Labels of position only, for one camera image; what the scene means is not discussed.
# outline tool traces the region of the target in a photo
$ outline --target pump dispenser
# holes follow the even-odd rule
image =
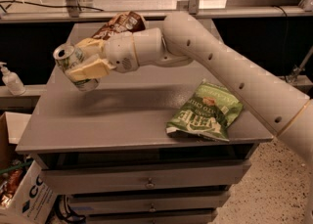
[[[0,62],[0,67],[3,74],[2,80],[4,84],[8,87],[13,95],[21,95],[26,90],[22,84],[22,81],[16,73],[9,71],[6,67],[4,67],[4,65],[6,65],[6,63]]]

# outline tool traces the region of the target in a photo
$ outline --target drawer knob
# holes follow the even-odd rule
[[[153,204],[150,205],[149,212],[157,212],[157,210]]]
[[[153,179],[152,178],[149,178],[148,179],[148,183],[146,184],[146,188],[147,189],[153,189],[155,187],[155,183],[153,183]]]

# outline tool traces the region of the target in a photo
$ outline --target held can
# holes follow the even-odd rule
[[[70,44],[62,44],[56,48],[53,57],[63,73],[84,61],[83,52]],[[99,79],[84,79],[71,82],[82,92],[94,90],[99,85]]]

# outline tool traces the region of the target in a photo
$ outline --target drawer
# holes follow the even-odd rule
[[[41,178],[59,195],[231,185],[249,160],[151,164],[123,167],[44,170]]]
[[[118,214],[87,217],[87,224],[207,224],[216,210],[170,211],[163,213]]]
[[[77,214],[91,215],[217,208],[222,206],[229,197],[228,191],[195,190],[194,192],[155,192],[153,194],[147,192],[130,196],[71,198],[68,199],[68,204]]]

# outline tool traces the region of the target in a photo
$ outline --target green chip bag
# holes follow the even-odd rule
[[[243,109],[243,104],[227,88],[205,80],[194,95],[167,122],[166,133],[182,132],[210,140],[228,141],[227,128]]]

